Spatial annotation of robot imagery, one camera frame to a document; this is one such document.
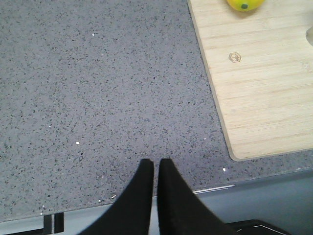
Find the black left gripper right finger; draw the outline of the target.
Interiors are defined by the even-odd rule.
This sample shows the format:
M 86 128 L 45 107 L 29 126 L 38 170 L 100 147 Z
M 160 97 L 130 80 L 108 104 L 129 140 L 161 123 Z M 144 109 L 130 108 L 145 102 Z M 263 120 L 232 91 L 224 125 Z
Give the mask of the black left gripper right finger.
M 171 159 L 161 159 L 157 185 L 161 235 L 235 235 L 192 192 Z

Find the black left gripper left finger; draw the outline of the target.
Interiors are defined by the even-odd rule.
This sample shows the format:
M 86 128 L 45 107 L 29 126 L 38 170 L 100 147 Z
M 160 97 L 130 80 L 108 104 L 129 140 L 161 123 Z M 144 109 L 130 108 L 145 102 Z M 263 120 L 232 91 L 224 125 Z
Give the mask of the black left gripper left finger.
M 147 235 L 149 233 L 154 164 L 142 159 L 117 200 L 81 235 Z

